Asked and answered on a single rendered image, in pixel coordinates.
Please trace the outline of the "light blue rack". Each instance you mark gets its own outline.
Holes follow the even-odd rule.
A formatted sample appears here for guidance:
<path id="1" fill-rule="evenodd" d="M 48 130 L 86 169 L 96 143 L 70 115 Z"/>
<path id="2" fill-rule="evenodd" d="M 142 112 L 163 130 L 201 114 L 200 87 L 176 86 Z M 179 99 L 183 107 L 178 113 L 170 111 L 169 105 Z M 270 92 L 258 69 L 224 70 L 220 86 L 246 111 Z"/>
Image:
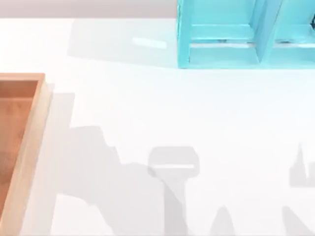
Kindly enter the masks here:
<path id="1" fill-rule="evenodd" d="M 177 0 L 177 62 L 315 69 L 315 0 Z"/>

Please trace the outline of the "shallow salmon-coloured box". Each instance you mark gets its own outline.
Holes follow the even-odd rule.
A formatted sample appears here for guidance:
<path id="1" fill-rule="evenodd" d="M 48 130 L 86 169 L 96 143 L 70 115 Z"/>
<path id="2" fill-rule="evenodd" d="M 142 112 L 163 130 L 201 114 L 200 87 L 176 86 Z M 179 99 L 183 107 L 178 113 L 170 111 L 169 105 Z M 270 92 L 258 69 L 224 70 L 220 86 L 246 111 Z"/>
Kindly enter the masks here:
<path id="1" fill-rule="evenodd" d="M 0 236 L 21 230 L 51 95 L 43 73 L 0 73 Z"/>

